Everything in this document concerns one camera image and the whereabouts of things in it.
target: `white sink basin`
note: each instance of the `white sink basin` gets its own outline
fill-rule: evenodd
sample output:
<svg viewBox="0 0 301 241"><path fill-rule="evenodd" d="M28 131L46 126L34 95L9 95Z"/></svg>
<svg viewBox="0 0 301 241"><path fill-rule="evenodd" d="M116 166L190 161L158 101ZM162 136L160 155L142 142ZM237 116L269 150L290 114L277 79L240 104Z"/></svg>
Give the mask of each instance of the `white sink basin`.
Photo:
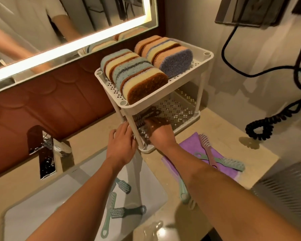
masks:
<svg viewBox="0 0 301 241"><path fill-rule="evenodd" d="M69 169L49 186L9 209L4 216L3 240L24 241L27 239L56 208L61 206L100 168L105 158L106 150L103 150L80 165ZM102 239L100 232L104 225L105 211L95 240L122 240L167 201L166 192L139 153L136 153L133 160L120 171L118 178L129 183L132 190L129 194L125 194L116 184L115 208L134 208L145 205L147 211L143 216L132 215L123 219L110 219L109 235L106 239Z"/></svg>

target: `chrome faucet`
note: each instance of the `chrome faucet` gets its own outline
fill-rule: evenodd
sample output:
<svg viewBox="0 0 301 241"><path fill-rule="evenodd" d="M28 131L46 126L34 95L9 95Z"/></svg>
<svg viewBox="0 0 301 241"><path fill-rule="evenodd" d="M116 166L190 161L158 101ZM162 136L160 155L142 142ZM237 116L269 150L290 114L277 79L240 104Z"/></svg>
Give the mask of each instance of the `chrome faucet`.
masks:
<svg viewBox="0 0 301 241"><path fill-rule="evenodd" d="M30 128L27 132L27 138L29 155L36 152L39 153L40 179L48 177L56 172L54 152L60 156L62 165L63 159L67 159L69 161L69 158L72 158L71 147L66 145L64 142L57 141L40 125Z"/></svg>

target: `purple towel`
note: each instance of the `purple towel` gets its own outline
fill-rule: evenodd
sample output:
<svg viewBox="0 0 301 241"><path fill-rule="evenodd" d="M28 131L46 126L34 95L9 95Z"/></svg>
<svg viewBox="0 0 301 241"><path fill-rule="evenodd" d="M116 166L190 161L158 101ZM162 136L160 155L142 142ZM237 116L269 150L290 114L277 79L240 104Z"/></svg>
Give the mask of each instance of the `purple towel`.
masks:
<svg viewBox="0 0 301 241"><path fill-rule="evenodd" d="M186 150L188 153L191 153L192 155L194 155L196 152L206 154L205 150L201 146L201 142L200 142L200 139L198 138L198 133L197 132L195 132L191 137L187 138L186 140L184 140L179 145L184 150ZM212 153L213 153L214 157L223 158L223 156L213 148L212 148ZM172 164L172 162L168 158L166 158L165 156L162 157L162 161L164 162L164 164L168 167L168 169L170 170L172 175L178 181L179 173L176 170L176 168L174 167L174 165ZM240 173L239 171L237 171L233 168L223 166L220 163L217 163L217 164L219 165L220 171L222 173L228 175L229 177L231 177L233 179L235 179L238 176L238 174Z"/></svg>

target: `beige countertop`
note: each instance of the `beige countertop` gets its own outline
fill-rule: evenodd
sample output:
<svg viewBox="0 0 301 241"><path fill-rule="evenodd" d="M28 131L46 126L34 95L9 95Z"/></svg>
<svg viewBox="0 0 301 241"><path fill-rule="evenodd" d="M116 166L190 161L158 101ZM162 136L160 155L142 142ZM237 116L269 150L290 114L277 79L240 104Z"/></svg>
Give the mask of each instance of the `beige countertop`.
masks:
<svg viewBox="0 0 301 241"><path fill-rule="evenodd" d="M68 141L72 147L75 164L107 146L109 131L117 128L119 124L117 115L112 114L70 137ZM245 133L208 108L201 111L201 117L197 122L176 136L177 142L182 142L196 131L206 134L212 146L224 157L245 163L246 170L241 174L238 182L247 189L250 189L278 160L278 156L270 150L251 141ZM246 142L246 145L250 144L252 147L247 147L241 142ZM211 229L205 215L198 207L189 211L187 206L181 203L178 182L161 161L162 156L159 152L154 151L142 156L167 192L168 201L145 223L136 228L132 237L127 240L142 241L145 227L160 220L164 222L164 227L158 233L160 241L201 240ZM2 213L10 206L62 174L61 162L58 158L56 168L56 174L40 180L39 160L35 157L0 177L0 224Z"/></svg>

